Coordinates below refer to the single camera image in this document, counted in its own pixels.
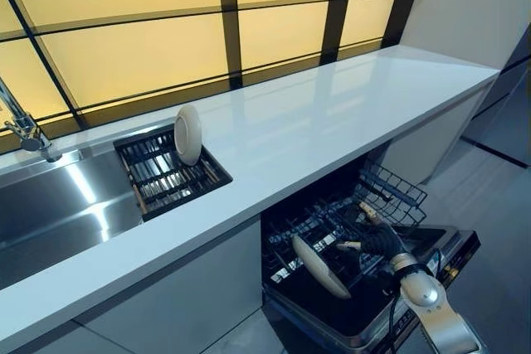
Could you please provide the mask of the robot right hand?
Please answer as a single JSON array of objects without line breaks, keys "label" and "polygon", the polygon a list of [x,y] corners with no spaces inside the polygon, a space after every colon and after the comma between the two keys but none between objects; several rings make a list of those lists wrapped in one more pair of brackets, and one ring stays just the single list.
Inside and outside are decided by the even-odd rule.
[{"label": "robot right hand", "polygon": [[370,255],[380,255],[386,261],[395,263],[400,257],[412,256],[395,230],[385,222],[367,202],[359,203],[372,226],[371,231],[361,240],[344,240],[336,244],[339,250],[358,250]]}]

